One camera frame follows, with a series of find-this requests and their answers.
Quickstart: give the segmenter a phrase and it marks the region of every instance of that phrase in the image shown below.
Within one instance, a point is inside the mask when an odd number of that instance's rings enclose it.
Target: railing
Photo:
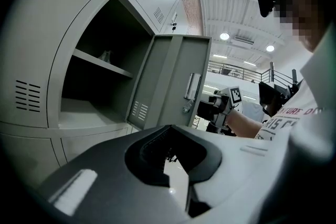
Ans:
[[[194,122],[193,122],[193,126],[195,126],[195,129],[197,129],[199,122],[200,122],[200,117],[199,116],[195,116]]]
[[[226,63],[219,63],[214,61],[209,61],[208,71],[212,73],[218,73],[230,77],[234,77],[237,79],[243,79],[250,81],[252,83],[260,83],[261,82],[261,73],[252,71],[246,68],[228,65]]]
[[[292,85],[297,82],[296,70],[292,69],[292,78],[274,70],[273,62],[270,62],[270,68],[264,73],[259,73],[257,71],[249,70],[246,68],[229,65],[226,63],[219,63],[215,61],[209,61],[208,71],[212,73],[222,74],[225,76],[234,77],[237,79],[243,79],[250,81],[252,83],[269,83],[269,82],[279,82],[283,86]]]

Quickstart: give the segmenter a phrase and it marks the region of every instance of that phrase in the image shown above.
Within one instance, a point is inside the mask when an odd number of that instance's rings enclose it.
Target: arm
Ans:
[[[234,109],[226,117],[226,123],[237,136],[247,138],[254,138],[263,126]]]

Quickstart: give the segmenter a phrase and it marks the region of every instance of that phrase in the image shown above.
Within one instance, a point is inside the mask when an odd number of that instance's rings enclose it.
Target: locker shelf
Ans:
[[[75,49],[73,55],[80,58],[80,59],[88,61],[90,63],[93,63],[97,66],[101,66],[103,68],[109,69],[113,72],[119,73],[119,74],[124,75],[126,77],[133,78],[132,73],[129,73],[129,72],[127,72],[127,71],[125,71],[125,70],[123,70],[119,67],[111,65],[110,63],[104,62],[104,61],[102,61],[102,60],[100,60],[100,59],[98,59],[94,56],[91,56],[91,55],[89,55],[89,54],[87,54],[87,53],[85,53],[85,52],[83,52],[79,49]]]
[[[108,106],[93,105],[89,101],[62,98],[59,116],[60,129],[93,128],[106,125],[123,127],[124,120]]]

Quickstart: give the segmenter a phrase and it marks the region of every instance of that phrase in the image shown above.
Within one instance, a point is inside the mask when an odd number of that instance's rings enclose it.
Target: white t-shirt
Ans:
[[[303,80],[299,91],[264,123],[255,138],[272,140],[281,128],[294,126],[301,117],[317,113],[318,110],[313,94]]]

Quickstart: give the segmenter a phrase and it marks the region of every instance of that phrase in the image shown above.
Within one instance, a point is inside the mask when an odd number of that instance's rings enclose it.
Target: small object on shelf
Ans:
[[[126,70],[123,70],[119,67],[116,67],[116,66],[110,64],[110,63],[107,63],[103,60],[100,60],[100,59],[98,59],[98,58],[96,58],[92,55],[86,54],[85,52],[83,52],[81,50],[75,49],[73,55],[78,57],[78,58],[81,58],[85,61],[88,61],[88,62],[90,62],[94,65],[101,66],[103,68],[112,70],[113,72],[119,73],[119,74],[124,75],[126,77],[133,78],[132,73],[129,73]]]
[[[99,60],[102,60],[104,62],[107,62],[107,63],[111,63],[110,62],[110,56],[111,56],[111,51],[104,51],[103,54],[101,56],[98,57]]]

